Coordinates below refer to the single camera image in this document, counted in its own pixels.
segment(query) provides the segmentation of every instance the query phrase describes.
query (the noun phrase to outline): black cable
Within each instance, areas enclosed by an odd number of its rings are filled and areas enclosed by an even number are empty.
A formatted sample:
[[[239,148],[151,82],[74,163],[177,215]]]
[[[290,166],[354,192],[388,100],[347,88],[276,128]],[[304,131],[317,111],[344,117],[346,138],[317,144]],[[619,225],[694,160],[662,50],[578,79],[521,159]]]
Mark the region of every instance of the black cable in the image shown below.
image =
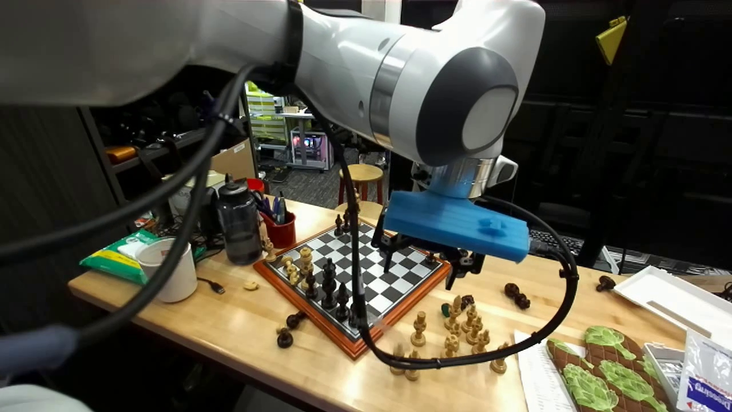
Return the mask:
[[[254,67],[243,68],[245,75],[235,75],[233,82],[229,82],[221,92],[221,97],[229,98],[219,98],[227,100],[219,107],[230,113],[235,97],[239,92],[239,84],[245,82],[245,79],[254,72]],[[0,266],[2,263],[12,263],[18,258],[28,258],[28,257],[39,257],[44,251],[51,251],[64,243],[78,240],[92,232],[101,232],[107,226],[115,226],[122,219],[130,219],[137,218],[140,212],[149,210],[151,207],[155,207],[161,199],[172,198],[179,187],[183,187],[196,172],[198,166],[207,163],[207,159],[212,155],[212,152],[219,144],[219,138],[212,135],[221,135],[221,131],[227,128],[223,122],[214,122],[212,128],[207,128],[207,138],[204,140],[202,148],[189,159],[188,166],[183,166],[183,170],[179,174],[173,174],[169,182],[165,182],[162,186],[155,186],[151,192],[147,192],[145,198],[123,204],[119,208],[115,208],[111,212],[104,212],[101,218],[86,219],[86,222],[78,222],[51,233],[42,233],[42,235],[31,235],[31,239],[20,239],[20,240],[12,240],[7,246],[0,246]]]
[[[217,100],[217,113],[230,113],[235,107],[235,98],[237,92],[243,90],[246,75],[254,72],[254,67],[245,67],[243,72],[237,72],[237,75],[227,84],[227,90],[221,92],[221,98]],[[217,147],[217,142],[223,135],[227,123],[223,122],[214,122],[207,140],[210,152]],[[198,215],[198,202],[204,198],[205,190],[205,178],[207,178],[207,166],[210,166],[210,154],[204,155],[204,163],[198,163],[198,172],[196,172],[196,182],[189,195],[189,204],[181,225],[181,233],[177,235],[172,250],[167,251],[162,266],[157,267],[157,272],[137,291],[137,295],[133,299],[129,299],[119,311],[109,314],[107,319],[86,326],[85,330],[78,333],[78,346],[90,346],[95,343],[101,338],[104,338],[107,335],[111,335],[115,330],[119,330],[122,326],[125,326],[130,319],[134,319],[155,295],[157,291],[167,283],[167,280],[172,277],[173,267],[179,266],[188,240],[196,226],[196,215]]]
[[[561,267],[561,277],[565,277],[567,289],[565,289],[565,297],[561,302],[561,306],[556,310],[556,314],[547,321],[547,326],[537,333],[533,333],[528,338],[499,348],[499,350],[490,350],[490,352],[480,352],[480,356],[464,356],[464,357],[432,357],[432,359],[409,359],[409,357],[394,357],[384,350],[379,350],[374,346],[374,342],[370,338],[370,330],[369,330],[369,317],[365,317],[365,295],[361,291],[361,266],[360,266],[360,202],[357,202],[357,192],[349,178],[349,170],[346,163],[346,154],[344,154],[344,144],[341,140],[337,140],[337,134],[332,128],[332,123],[326,122],[326,117],[323,117],[323,113],[317,113],[317,107],[301,97],[304,104],[310,107],[310,113],[316,115],[316,119],[323,122],[324,135],[330,138],[332,147],[334,147],[334,155],[337,163],[341,166],[341,174],[344,174],[344,186],[346,186],[346,198],[347,198],[347,208],[346,208],[346,219],[349,219],[349,250],[352,250],[352,311],[357,319],[357,330],[365,343],[365,348],[384,365],[394,367],[394,369],[448,369],[448,367],[469,367],[469,365],[482,365],[482,361],[493,361],[493,359],[503,359],[509,357],[515,352],[521,352],[540,342],[544,342],[570,314],[571,305],[573,305],[573,295],[577,295],[577,286],[578,286],[578,272],[577,272],[577,263],[573,257],[570,255],[570,250],[565,248],[565,243],[561,240],[561,235],[537,215],[524,210],[521,207],[512,204],[512,202],[503,202],[503,199],[482,199],[484,204],[491,204],[493,208],[507,208],[512,215],[530,219],[540,226],[544,226],[551,239],[556,240],[557,250],[557,263]]]

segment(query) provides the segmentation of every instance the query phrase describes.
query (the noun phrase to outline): chessboard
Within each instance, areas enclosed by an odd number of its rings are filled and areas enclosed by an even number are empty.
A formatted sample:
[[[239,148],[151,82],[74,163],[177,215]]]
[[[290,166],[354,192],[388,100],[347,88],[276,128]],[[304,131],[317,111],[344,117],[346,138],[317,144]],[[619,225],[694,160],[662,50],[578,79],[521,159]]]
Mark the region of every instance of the chessboard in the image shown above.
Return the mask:
[[[373,226],[360,225],[360,263],[361,289],[365,295],[365,321],[370,337],[378,342],[392,326],[395,326],[424,295],[445,280],[451,266],[427,258],[424,250],[401,250],[392,257],[392,267],[384,272],[384,262],[378,248],[370,248]],[[310,250],[313,263],[313,293],[306,297],[304,282],[290,283],[281,262],[300,262],[300,250]],[[323,330],[346,356],[352,359],[365,352],[365,343],[352,323],[352,251],[349,235],[326,229],[293,250],[281,255],[278,263],[259,262],[257,272],[263,274],[290,305],[294,305],[306,319]],[[323,289],[324,267],[334,271],[337,286],[347,291],[347,302],[326,305],[326,291]]]

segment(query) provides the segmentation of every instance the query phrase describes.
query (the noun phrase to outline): jar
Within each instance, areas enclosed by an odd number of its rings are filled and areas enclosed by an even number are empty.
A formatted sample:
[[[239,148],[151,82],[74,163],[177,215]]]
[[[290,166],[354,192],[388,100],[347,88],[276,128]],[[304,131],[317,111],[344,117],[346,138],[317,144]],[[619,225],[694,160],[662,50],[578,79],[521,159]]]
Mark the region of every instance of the jar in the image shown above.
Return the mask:
[[[254,263],[261,257],[259,210],[254,195],[239,183],[219,187],[217,215],[230,263]]]

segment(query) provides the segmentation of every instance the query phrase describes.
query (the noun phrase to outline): wooden table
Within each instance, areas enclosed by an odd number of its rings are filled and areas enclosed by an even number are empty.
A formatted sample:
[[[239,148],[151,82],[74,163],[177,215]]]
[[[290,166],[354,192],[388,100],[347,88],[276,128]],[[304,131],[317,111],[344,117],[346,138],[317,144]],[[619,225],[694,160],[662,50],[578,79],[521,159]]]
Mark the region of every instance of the wooden table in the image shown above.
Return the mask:
[[[334,210],[289,202],[298,215],[298,239],[308,239],[334,225]],[[562,282],[556,263],[528,257],[524,263],[484,258],[482,274],[456,282],[453,291],[434,289],[378,343],[392,350],[397,342],[409,343],[416,311],[427,314],[427,346],[424,356],[440,356],[443,328],[440,305],[456,293],[470,293],[479,302],[482,326],[490,330],[490,348],[509,338],[512,330],[530,333],[540,328],[562,297]],[[310,323],[301,323],[293,335],[294,346],[276,348],[276,330],[293,306],[265,283],[250,266],[229,266],[223,255],[204,262],[198,274],[221,282],[227,295],[214,295],[202,286],[179,305],[149,305],[134,323],[177,342],[195,352],[290,394],[323,409],[527,409],[524,389],[515,357],[507,373],[493,376],[487,365],[421,370],[418,383],[395,378],[370,352],[352,361]],[[684,346],[684,333],[659,321],[627,299],[611,293],[594,293],[596,271],[580,271],[578,295],[570,319],[557,328],[557,337],[578,342],[591,326],[611,326],[639,342],[655,342],[671,348]],[[254,280],[259,291],[243,291],[243,282]],[[503,297],[503,283],[515,282],[530,297],[533,306],[519,311]],[[123,305],[137,286],[111,277],[85,272],[70,282],[70,291],[98,306]]]

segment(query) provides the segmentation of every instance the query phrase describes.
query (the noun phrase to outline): board with green stickers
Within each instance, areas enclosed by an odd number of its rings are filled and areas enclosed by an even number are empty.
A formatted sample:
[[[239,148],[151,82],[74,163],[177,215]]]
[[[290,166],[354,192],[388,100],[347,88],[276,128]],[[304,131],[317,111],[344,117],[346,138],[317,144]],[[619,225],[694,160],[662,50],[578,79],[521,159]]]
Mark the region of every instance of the board with green stickers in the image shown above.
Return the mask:
[[[642,348],[612,328],[587,328],[583,357],[556,338],[547,348],[578,412],[673,409]]]

